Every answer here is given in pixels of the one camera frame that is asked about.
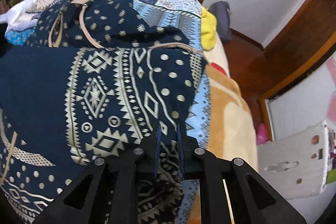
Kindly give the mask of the navy patterned hooded garment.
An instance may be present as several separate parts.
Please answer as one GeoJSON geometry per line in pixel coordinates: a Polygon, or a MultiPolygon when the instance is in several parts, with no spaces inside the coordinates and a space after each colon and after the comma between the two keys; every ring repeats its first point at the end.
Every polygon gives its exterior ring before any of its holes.
{"type": "Polygon", "coordinates": [[[64,0],[1,57],[1,223],[174,223],[206,68],[133,0],[64,0]]]}

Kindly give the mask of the orange beige plush blanket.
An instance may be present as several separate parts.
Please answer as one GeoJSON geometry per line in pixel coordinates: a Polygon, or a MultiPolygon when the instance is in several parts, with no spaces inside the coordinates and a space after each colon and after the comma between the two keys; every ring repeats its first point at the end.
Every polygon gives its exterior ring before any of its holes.
{"type": "Polygon", "coordinates": [[[228,60],[218,35],[215,46],[204,51],[210,62],[206,75],[210,81],[211,122],[206,149],[216,157],[242,158],[258,170],[256,133],[247,103],[238,84],[230,77],[228,60]]]}

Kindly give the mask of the pink plastic object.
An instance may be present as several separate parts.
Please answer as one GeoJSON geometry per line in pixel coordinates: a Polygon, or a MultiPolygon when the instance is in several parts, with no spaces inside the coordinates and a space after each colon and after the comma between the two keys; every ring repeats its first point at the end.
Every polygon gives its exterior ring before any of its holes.
{"type": "Polygon", "coordinates": [[[265,124],[261,123],[256,128],[256,143],[263,145],[269,140],[265,124]]]}

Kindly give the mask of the dark grey cloth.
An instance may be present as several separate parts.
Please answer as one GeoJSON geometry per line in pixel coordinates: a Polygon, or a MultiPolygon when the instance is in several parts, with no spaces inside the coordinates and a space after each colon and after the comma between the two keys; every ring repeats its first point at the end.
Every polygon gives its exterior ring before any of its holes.
{"type": "Polygon", "coordinates": [[[219,1],[213,3],[208,11],[213,14],[217,20],[217,33],[222,42],[227,42],[232,39],[231,32],[231,9],[228,2],[219,1]]]}

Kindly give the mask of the blue patchwork bedspread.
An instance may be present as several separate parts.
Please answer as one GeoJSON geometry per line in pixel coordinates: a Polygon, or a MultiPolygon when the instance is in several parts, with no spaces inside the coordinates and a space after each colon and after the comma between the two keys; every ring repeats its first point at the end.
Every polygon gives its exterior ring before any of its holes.
{"type": "Polygon", "coordinates": [[[210,86],[196,0],[58,0],[1,49],[1,213],[35,218],[94,160],[120,157],[162,129],[156,182],[139,221],[186,223],[198,189],[180,182],[175,129],[208,136],[210,86]]]}

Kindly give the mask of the brown wooden door frame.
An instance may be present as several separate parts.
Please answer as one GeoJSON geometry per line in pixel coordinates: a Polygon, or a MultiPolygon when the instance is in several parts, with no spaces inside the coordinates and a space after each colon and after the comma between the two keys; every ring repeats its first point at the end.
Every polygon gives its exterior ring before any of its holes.
{"type": "Polygon", "coordinates": [[[250,107],[254,126],[264,121],[260,97],[318,52],[335,49],[335,41],[330,39],[334,33],[335,0],[306,0],[265,48],[237,31],[232,40],[219,43],[226,53],[229,75],[250,107]]]}

